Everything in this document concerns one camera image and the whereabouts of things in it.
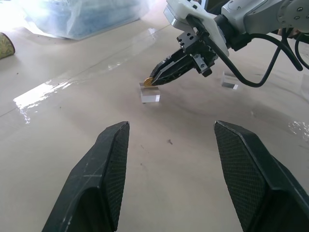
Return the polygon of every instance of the yellow object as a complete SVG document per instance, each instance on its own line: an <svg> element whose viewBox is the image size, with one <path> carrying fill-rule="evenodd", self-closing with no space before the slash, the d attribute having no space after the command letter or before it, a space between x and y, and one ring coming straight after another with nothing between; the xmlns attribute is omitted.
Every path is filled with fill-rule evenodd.
<svg viewBox="0 0 309 232"><path fill-rule="evenodd" d="M5 34L0 33L0 59L11 56L15 53L12 41Z"/></svg>
<svg viewBox="0 0 309 232"><path fill-rule="evenodd" d="M148 77L145 81L144 81L144 86L145 87L150 87L152 86L151 85L151 82L153 81L153 78L152 77Z"/></svg>

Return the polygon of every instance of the reflective surface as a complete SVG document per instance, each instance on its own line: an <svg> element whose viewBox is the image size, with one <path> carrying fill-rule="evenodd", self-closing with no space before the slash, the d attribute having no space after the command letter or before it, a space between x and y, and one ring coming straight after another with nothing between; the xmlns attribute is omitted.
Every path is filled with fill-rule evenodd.
<svg viewBox="0 0 309 232"><path fill-rule="evenodd" d="M241 231L215 120L255 132L309 192L304 73L283 54L261 88L221 87L226 68L217 61L211 76L192 70L161 86L160 102L141 103L139 83L179 48L181 31L168 26L164 8L158 1L142 20L80 42L5 32L16 54L0 60L2 231L41 231L71 169L100 132L125 120L131 131L119 232ZM274 51L254 40L230 58L258 82Z"/></svg>

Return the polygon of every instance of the plastic bag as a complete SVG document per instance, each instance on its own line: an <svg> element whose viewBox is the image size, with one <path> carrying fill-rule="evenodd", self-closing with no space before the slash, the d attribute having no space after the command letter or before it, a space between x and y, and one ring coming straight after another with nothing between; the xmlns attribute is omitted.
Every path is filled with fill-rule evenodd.
<svg viewBox="0 0 309 232"><path fill-rule="evenodd" d="M45 34L80 40L138 20L155 0L15 0Z"/></svg>

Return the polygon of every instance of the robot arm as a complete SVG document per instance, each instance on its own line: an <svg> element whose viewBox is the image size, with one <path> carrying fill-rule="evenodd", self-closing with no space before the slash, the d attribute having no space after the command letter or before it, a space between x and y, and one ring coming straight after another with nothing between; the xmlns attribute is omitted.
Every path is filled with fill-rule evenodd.
<svg viewBox="0 0 309 232"><path fill-rule="evenodd" d="M231 0L222 7L222 14L215 18L195 0L167 2L165 16L173 27L184 31L177 38L181 48L156 66L145 85L169 83L192 68L206 77L212 73L211 66L220 57L242 83L260 87L267 80L280 50L299 71L303 70L301 59L295 57L287 42L281 43L265 34L292 27L309 32L308 0ZM261 83L247 81L228 59L229 48L240 50L253 38L267 39L278 46Z"/></svg>

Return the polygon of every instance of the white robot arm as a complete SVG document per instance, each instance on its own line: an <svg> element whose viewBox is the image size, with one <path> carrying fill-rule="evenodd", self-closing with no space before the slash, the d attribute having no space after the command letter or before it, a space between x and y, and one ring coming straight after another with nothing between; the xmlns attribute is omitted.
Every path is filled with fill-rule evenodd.
<svg viewBox="0 0 309 232"><path fill-rule="evenodd" d="M297 28L303 36L309 32L309 0L231 0L216 17L206 12L197 0L167 0L167 3L164 14L168 21L185 31L177 38L181 49L159 63L145 84L166 84L192 68L208 76L218 56L242 83L252 87L264 84L281 50L299 71L303 70L301 64L309 67L298 48L295 56L286 40L286 30L290 28ZM281 42L266 35L280 28L283 28ZM229 48L237 51L253 38L266 39L278 46L260 83L247 81L228 59Z"/></svg>

